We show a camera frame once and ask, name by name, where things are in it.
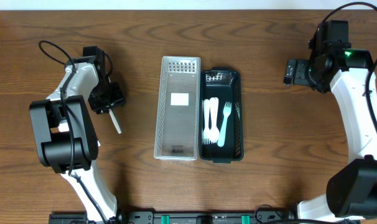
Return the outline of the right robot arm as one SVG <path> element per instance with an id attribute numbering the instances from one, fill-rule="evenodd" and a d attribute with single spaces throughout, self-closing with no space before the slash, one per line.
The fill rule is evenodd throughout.
<path id="1" fill-rule="evenodd" d="M 377 133 L 368 110 L 369 95 L 377 120 L 375 76 L 368 50 L 353 49 L 347 21 L 325 21 L 309 40 L 308 60 L 289 60 L 283 83 L 332 92 L 345 127 L 348 164 L 327 184 L 326 193 L 299 202 L 296 218 L 339 222 L 377 218 Z"/>

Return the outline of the white plastic fork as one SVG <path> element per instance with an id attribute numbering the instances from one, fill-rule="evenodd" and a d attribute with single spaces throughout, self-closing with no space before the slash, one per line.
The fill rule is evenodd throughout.
<path id="1" fill-rule="evenodd" d="M 203 144 L 207 145 L 210 143 L 210 128 L 209 128 L 210 100 L 209 99 L 204 99 L 203 101 L 203 118 L 204 118 Z"/>
<path id="2" fill-rule="evenodd" d="M 216 104 L 216 99 L 215 98 L 210 98 L 210 116 L 211 116 L 211 129 L 210 129 L 210 140 L 212 143 L 216 142 L 215 139 L 215 127 L 214 127 L 214 121 L 215 121 L 215 104 Z"/>

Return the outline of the pale pink plastic fork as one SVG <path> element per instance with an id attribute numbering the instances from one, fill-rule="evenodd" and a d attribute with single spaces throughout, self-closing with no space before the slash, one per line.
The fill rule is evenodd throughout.
<path id="1" fill-rule="evenodd" d="M 214 113 L 215 113 L 215 121 L 214 121 L 214 127 L 215 127 L 215 139 L 216 139 L 216 142 L 218 141 L 218 137 L 219 137 L 219 130 L 217 128 L 217 117 L 218 117 L 218 103 L 219 103 L 219 99 L 217 97 L 213 97 L 216 99 L 216 104 L 215 104 L 215 110 L 214 110 Z"/>

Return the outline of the mint green plastic fork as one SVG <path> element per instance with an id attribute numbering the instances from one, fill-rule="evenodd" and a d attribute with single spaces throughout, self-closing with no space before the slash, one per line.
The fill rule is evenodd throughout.
<path id="1" fill-rule="evenodd" d="M 220 135 L 217 141 L 218 147 L 223 147 L 225 145 L 227 122 L 231 114 L 231 109 L 232 109 L 232 103 L 227 101 L 223 108 L 223 122 L 220 129 Z"/>

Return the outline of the white plastic spoon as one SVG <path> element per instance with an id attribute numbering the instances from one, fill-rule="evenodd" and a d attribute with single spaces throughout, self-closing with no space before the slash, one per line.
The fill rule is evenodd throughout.
<path id="1" fill-rule="evenodd" d="M 109 109 L 108 111 L 109 111 L 109 115 L 110 115 L 110 117 L 111 117 L 111 120 L 112 120 L 112 122 L 113 122 L 113 124 L 114 124 L 114 127 L 115 127 L 116 130 L 117 130 L 117 133 L 118 133 L 118 134 L 121 134 L 121 133 L 122 133 L 122 129 L 121 129 L 120 125 L 119 125 L 119 122 L 118 122 L 117 118 L 115 117 L 115 115 L 114 115 L 114 113 L 113 113 L 113 110 L 112 110 L 112 109 Z"/>

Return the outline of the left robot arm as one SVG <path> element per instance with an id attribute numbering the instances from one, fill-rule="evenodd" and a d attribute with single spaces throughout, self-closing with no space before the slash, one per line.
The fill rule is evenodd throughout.
<path id="1" fill-rule="evenodd" d="M 118 133 L 122 130 L 113 108 L 125 102 L 119 84 L 110 80 L 112 61 L 97 46 L 63 63 L 65 76 L 45 100 L 29 106 L 40 163 L 67 180 L 79 196 L 84 213 L 53 213 L 49 223 L 126 223 L 101 175 L 100 142 L 89 112 L 108 113 Z"/>

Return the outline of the dark green plastic basket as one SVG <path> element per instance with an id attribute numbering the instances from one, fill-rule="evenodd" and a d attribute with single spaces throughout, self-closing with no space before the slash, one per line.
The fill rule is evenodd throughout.
<path id="1" fill-rule="evenodd" d="M 225 145 L 201 144 L 201 159 L 214 163 L 231 163 L 244 157 L 243 115 L 241 103 L 240 73 L 228 67 L 213 67 L 201 72 L 200 100 L 217 97 L 218 116 L 216 124 L 221 128 L 223 123 L 223 107 L 226 102 L 232 104 L 231 113 L 226 122 Z"/>

